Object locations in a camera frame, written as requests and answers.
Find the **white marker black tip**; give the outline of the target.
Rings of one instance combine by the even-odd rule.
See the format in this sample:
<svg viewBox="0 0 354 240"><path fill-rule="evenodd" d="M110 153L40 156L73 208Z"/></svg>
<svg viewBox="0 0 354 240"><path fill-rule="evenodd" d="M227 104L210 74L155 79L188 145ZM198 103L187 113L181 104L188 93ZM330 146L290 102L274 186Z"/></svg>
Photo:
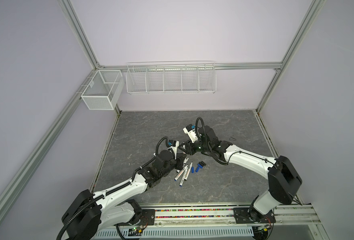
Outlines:
<svg viewBox="0 0 354 240"><path fill-rule="evenodd" d="M177 180L181 177L181 175L185 172L185 170L186 170L187 168L188 168L188 166L185 165L185 166L183 167L183 169L178 173L178 175L174 178L174 180L177 181Z"/></svg>

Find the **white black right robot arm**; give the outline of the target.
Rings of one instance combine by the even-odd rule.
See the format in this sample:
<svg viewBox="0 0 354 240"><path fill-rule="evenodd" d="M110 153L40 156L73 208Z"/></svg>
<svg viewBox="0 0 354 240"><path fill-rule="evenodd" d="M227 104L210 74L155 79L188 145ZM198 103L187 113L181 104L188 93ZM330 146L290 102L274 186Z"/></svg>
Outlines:
<svg viewBox="0 0 354 240"><path fill-rule="evenodd" d="M202 153L221 165L235 164L264 177L268 189L257 196L247 210L247 220L253 223L271 216L275 207L291 204L303 183L291 161L284 156L262 156L227 141L209 143L208 146L202 141L186 141L180 144L179 150L187 155Z"/></svg>

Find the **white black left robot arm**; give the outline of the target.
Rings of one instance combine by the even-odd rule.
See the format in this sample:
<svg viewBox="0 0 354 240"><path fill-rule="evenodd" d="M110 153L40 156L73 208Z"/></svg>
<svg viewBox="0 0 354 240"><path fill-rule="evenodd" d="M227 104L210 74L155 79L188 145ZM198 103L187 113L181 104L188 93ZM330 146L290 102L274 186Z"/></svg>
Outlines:
<svg viewBox="0 0 354 240"><path fill-rule="evenodd" d="M154 188L173 170L182 170L186 157L163 150L137 168L131 178L99 192L80 192L62 216L63 227L56 238L67 234L70 240L90 240L106 227L138 223L142 209L133 196Z"/></svg>

